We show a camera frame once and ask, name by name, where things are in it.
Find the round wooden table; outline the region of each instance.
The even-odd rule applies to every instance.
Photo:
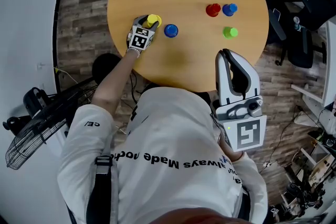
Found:
[[[222,11],[217,17],[209,17],[205,8],[213,3],[235,3],[238,11],[232,17]],[[228,48],[254,65],[268,34],[265,0],[109,0],[109,29],[121,55],[126,52],[133,20],[145,14],[161,16],[162,26],[137,61],[135,71],[159,85],[194,92],[216,89],[215,57],[219,50]],[[178,27],[175,38],[165,36],[167,24]],[[224,38],[225,26],[237,28],[238,36]]]

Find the blue cup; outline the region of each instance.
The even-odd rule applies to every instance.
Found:
[[[238,10],[238,7],[236,4],[228,4],[228,5],[224,5],[223,6],[223,13],[226,15],[226,16],[232,16],[234,15],[234,13]]]
[[[179,33],[178,31],[179,29],[177,28],[176,25],[166,25],[166,27],[164,28],[164,34],[167,36],[167,37],[176,37],[177,34]]]

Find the backpack strap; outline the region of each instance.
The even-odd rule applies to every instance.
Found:
[[[240,210],[239,210],[237,218],[250,221],[250,213],[251,213],[250,194],[244,186],[242,187],[242,190],[243,190],[243,194],[241,196]]]
[[[87,224],[110,224],[112,156],[97,157],[96,165],[96,180],[86,211],[86,222]]]

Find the green cup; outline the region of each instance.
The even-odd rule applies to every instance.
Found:
[[[227,39],[232,39],[238,36],[238,30],[234,27],[225,27],[223,30],[223,36]]]

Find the wrist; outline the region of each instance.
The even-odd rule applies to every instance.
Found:
[[[141,53],[140,50],[138,50],[136,48],[133,48],[133,47],[128,48],[127,51],[126,51],[127,55],[130,55],[130,56],[133,56],[133,57],[136,57],[136,58],[140,57],[140,53]]]
[[[243,151],[239,151],[239,152],[233,152],[231,154],[229,154],[229,159],[234,163],[238,160],[240,160],[240,158],[243,156],[244,152]]]

